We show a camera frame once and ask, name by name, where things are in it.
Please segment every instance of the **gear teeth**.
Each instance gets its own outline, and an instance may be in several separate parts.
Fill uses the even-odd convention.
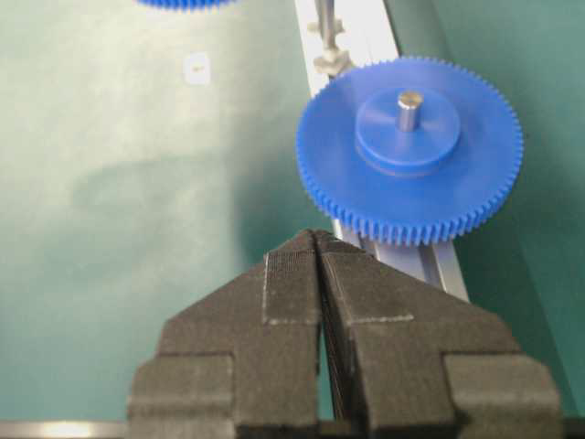
[[[194,9],[205,9],[212,6],[220,6],[231,3],[235,0],[137,0],[138,3],[143,5],[149,5],[159,7],[162,9],[175,9],[175,10],[194,10]]]

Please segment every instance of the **white label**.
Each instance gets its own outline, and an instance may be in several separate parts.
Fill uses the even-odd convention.
[[[208,85],[211,82],[211,70],[207,52],[187,55],[183,62],[185,81],[190,85]]]

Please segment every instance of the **metal rod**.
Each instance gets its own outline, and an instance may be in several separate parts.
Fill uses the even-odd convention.
[[[416,91],[403,91],[399,95],[398,127],[401,131],[410,132],[417,129],[423,101],[422,95]]]
[[[319,32],[325,50],[337,48],[335,44],[335,0],[315,0],[319,15]]]

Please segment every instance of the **spur gear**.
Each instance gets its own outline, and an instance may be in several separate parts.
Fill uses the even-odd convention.
[[[411,103],[420,105],[418,127]],[[393,245],[447,241],[484,223],[504,204],[522,155],[504,96],[437,59],[344,73],[308,103],[297,133],[299,173],[316,206]]]
[[[203,9],[205,7],[225,5],[235,0],[138,0],[144,5],[165,9]]]

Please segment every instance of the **blue gear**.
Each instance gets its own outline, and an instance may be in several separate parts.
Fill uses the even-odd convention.
[[[419,91],[420,127],[396,127],[397,98]],[[353,69],[307,105],[297,133],[304,187],[363,237],[394,245],[447,241],[484,223],[518,175],[514,110],[476,74],[437,59]]]
[[[219,6],[235,0],[138,0],[139,3],[163,7],[166,9],[203,9],[205,7]]]

